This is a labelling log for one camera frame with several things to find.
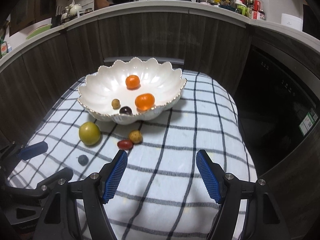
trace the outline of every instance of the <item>screw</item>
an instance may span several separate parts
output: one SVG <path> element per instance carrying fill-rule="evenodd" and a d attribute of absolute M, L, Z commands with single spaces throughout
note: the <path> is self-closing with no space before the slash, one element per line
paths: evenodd
<path fill-rule="evenodd" d="M 264 179 L 258 179 L 258 183 L 263 186 L 266 184 L 266 181 Z"/>
<path fill-rule="evenodd" d="M 90 175 L 90 178 L 91 178 L 91 179 L 97 179 L 97 178 L 99 178 L 99 173 L 97 173 L 97 172 L 92 173 L 92 174 Z"/>
<path fill-rule="evenodd" d="M 226 177 L 226 179 L 233 179 L 235 177 L 231 173 L 226 173 L 224 176 Z"/>
<path fill-rule="evenodd" d="M 58 180 L 59 185 L 63 185 L 63 184 L 65 184 L 65 182 L 66 182 L 66 179 L 59 179 Z"/>

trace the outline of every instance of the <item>tablecloth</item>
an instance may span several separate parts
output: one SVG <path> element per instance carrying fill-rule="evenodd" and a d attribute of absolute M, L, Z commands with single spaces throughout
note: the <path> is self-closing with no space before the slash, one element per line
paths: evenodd
<path fill-rule="evenodd" d="M 237 109 L 231 96 L 202 73 L 183 71 L 188 80 L 178 103 L 151 121 L 118 125 L 100 122 L 76 101 L 77 81 L 46 115 L 29 145 L 46 141 L 48 152 L 21 161 L 9 176 L 15 187 L 36 184 L 64 167 L 73 169 L 71 181 L 81 180 L 110 162 L 117 142 L 138 129 L 143 142 L 128 151 L 128 166 L 114 199 L 105 205 L 118 239 L 204 239 L 219 205 L 209 197 L 195 165 L 205 149 L 211 160 L 241 180 L 256 181 L 252 159 L 238 130 Z M 79 139 L 78 129 L 95 122 L 102 140 L 93 147 Z M 77 158 L 89 158 L 81 166 Z M 246 200 L 241 201 L 234 239 L 241 234 Z M 78 213 L 84 239 L 91 239 L 83 201 Z"/>

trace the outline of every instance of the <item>checkered tablecloth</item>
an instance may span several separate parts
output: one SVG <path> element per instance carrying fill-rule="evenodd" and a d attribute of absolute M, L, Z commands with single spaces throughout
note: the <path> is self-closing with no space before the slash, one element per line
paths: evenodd
<path fill-rule="evenodd" d="M 195 165 L 196 152 L 205 149 L 212 161 L 241 180 L 256 181 L 252 159 L 237 124 L 231 96 L 215 80 L 202 73 L 183 71 L 187 84 L 179 102 L 148 122 L 118 125 L 100 122 L 76 101 L 76 82 L 55 104 L 29 144 L 46 141 L 49 149 L 29 161 L 21 161 L 9 177 L 15 187 L 36 184 L 64 167 L 73 169 L 72 181 L 99 172 L 118 152 L 117 142 L 131 130 L 143 134 L 143 142 L 128 151 L 128 166 L 114 199 L 105 205 L 112 228 L 120 239 L 204 239 L 219 205 L 209 197 Z M 79 127 L 95 122 L 102 141 L 85 146 Z M 87 155 L 81 166 L 77 158 Z M 246 201 L 241 202 L 234 239 L 242 231 Z M 84 206 L 78 201 L 84 239 L 91 239 Z"/>

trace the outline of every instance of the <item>scalloped bowl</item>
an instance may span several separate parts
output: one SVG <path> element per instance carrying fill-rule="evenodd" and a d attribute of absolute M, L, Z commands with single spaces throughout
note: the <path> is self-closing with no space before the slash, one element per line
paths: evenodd
<path fill-rule="evenodd" d="M 140 78 L 140 87 L 127 89 L 125 79 L 129 75 Z M 130 62 L 117 60 L 111 67 L 100 66 L 98 72 L 87 75 L 85 85 L 78 88 L 78 102 L 94 118 L 105 122 L 130 124 L 137 120 L 151 120 L 162 111 L 172 108 L 180 99 L 187 80 L 182 78 L 182 70 L 173 70 L 170 62 L 159 64 L 151 58 L 141 61 L 135 57 Z M 147 111 L 139 111 L 135 106 L 138 95 L 151 93 L 155 97 L 154 106 Z M 121 107 L 129 106 L 132 114 L 119 114 L 119 109 L 111 106 L 113 99 L 119 99 Z"/>

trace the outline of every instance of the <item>blue gripper pad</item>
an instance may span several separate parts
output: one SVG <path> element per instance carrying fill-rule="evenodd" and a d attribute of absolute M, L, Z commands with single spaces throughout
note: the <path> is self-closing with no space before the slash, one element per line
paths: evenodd
<path fill-rule="evenodd" d="M 219 192 L 219 183 L 211 171 L 208 163 L 204 159 L 201 151 L 197 152 L 196 155 L 196 164 L 205 187 L 209 193 L 210 198 L 214 199 L 216 203 L 219 203 L 221 200 L 221 195 Z"/>
<path fill-rule="evenodd" d="M 116 190 L 119 186 L 124 170 L 127 167 L 127 164 L 128 155 L 125 151 L 123 151 L 118 162 L 113 168 L 108 180 L 106 181 L 105 193 L 103 195 L 103 199 L 106 201 L 106 203 L 108 203 L 109 200 L 115 196 Z"/>

